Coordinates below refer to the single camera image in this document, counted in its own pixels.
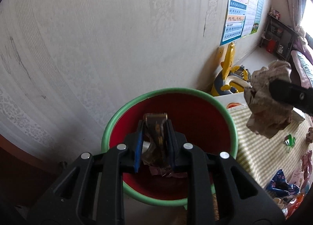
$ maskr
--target tissue box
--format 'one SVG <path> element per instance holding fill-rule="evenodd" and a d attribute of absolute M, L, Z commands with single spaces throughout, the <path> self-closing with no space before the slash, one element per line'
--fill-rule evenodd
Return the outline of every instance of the tissue box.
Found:
<path fill-rule="evenodd" d="M 300 125 L 306 119 L 306 117 L 301 110 L 294 108 L 291 113 L 291 119 Z"/>

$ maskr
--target silver screw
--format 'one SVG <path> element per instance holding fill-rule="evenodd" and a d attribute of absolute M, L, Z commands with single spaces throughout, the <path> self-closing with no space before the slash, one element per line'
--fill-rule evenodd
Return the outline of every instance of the silver screw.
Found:
<path fill-rule="evenodd" d="M 80 156 L 82 159 L 89 159 L 90 158 L 90 153 L 82 153 Z"/>
<path fill-rule="evenodd" d="M 219 155 L 220 155 L 221 158 L 223 158 L 223 159 L 228 159 L 228 158 L 229 158 L 229 153 L 228 153 L 228 152 L 221 152 Z"/>
<path fill-rule="evenodd" d="M 192 148 L 193 148 L 193 145 L 192 145 L 191 143 L 185 143 L 185 144 L 183 145 L 183 147 L 184 147 L 185 149 L 192 149 Z"/>
<path fill-rule="evenodd" d="M 116 148 L 117 148 L 118 150 L 125 150 L 126 147 L 127 147 L 127 146 L 126 146 L 125 144 L 118 144 Z"/>

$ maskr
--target educational poster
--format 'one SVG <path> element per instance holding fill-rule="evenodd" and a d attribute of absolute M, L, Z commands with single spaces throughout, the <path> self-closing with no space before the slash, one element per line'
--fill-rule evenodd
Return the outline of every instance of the educational poster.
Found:
<path fill-rule="evenodd" d="M 258 5 L 262 12 L 263 0 L 262 3 L 259 3 L 259 0 L 228 0 L 228 11 L 220 45 L 252 33 Z"/>
<path fill-rule="evenodd" d="M 241 37 L 250 34 L 255 21 L 255 14 L 257 10 L 258 0 L 248 0 L 246 17 L 244 27 L 242 29 Z"/>
<path fill-rule="evenodd" d="M 255 20 L 254 20 L 254 23 L 253 23 L 251 34 L 256 33 L 258 28 L 259 28 L 259 24 L 260 24 L 260 21 L 261 21 L 262 9 L 263 9 L 263 1 L 264 0 L 259 0 L 258 1 L 258 6 L 257 6 L 257 9 L 256 9 L 256 15 L 255 15 Z"/>

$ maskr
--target striped tablecloth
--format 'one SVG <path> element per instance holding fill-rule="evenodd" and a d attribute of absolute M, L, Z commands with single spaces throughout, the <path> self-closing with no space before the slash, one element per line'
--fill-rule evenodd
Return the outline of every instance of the striped tablecloth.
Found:
<path fill-rule="evenodd" d="M 256 135 L 246 127 L 251 115 L 249 107 L 239 106 L 230 108 L 238 133 L 237 162 L 256 180 L 261 187 L 266 187 L 278 169 L 283 169 L 289 180 L 303 153 L 312 149 L 312 144 L 305 141 L 309 127 L 312 127 L 311 118 L 306 115 L 300 125 L 291 122 L 284 130 L 279 131 L 273 138 L 267 139 Z M 284 144 L 284 138 L 291 134 L 296 138 L 295 147 Z"/>

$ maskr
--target green rim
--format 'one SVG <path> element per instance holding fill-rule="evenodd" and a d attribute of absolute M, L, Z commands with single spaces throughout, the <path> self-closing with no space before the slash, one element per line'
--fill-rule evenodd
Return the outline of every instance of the green rim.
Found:
<path fill-rule="evenodd" d="M 217 110 L 222 114 L 222 116 L 224 117 L 224 119 L 228 125 L 228 129 L 230 132 L 230 138 L 231 138 L 230 155 L 232 157 L 236 158 L 237 152 L 238 152 L 238 138 L 237 138 L 236 126 L 235 126 L 234 121 L 231 118 L 230 114 L 228 113 L 226 108 L 221 103 L 219 103 L 216 99 L 213 98 L 213 96 L 211 96 L 210 94 L 207 94 L 203 91 L 199 91 L 199 90 L 191 89 L 191 88 L 160 89 L 160 90 L 152 91 L 152 92 L 149 92 L 146 94 L 142 94 L 141 96 L 139 96 L 139 97 L 131 100 L 130 102 L 126 103 L 123 107 L 121 107 L 113 115 L 113 117 L 108 122 L 108 124 L 104 130 L 103 136 L 102 136 L 101 151 L 107 152 L 109 150 L 109 140 L 110 140 L 111 132 L 112 132 L 115 124 L 119 120 L 119 118 L 128 109 L 130 109 L 132 106 L 136 105 L 137 103 L 139 103 L 145 99 L 148 99 L 148 98 L 151 98 L 151 97 L 154 97 L 157 95 L 161 95 L 161 94 L 171 94 L 171 93 L 191 94 L 191 95 L 197 96 L 199 98 L 202 98 L 202 99 L 206 100 L 207 102 L 211 103 L 213 106 L 215 106 L 217 108 Z M 179 199 L 179 200 L 160 200 L 160 199 L 147 197 L 147 196 L 142 195 L 139 192 L 135 191 L 134 189 L 132 189 L 125 182 L 123 182 L 123 189 L 124 189 L 124 192 L 128 196 L 130 196 L 130 197 L 132 197 L 132 198 L 134 198 L 140 202 L 148 204 L 148 205 L 178 207 L 178 206 L 184 206 L 187 204 L 187 198 Z M 212 190 L 212 193 L 215 193 L 214 185 L 211 185 L 211 190 Z"/>

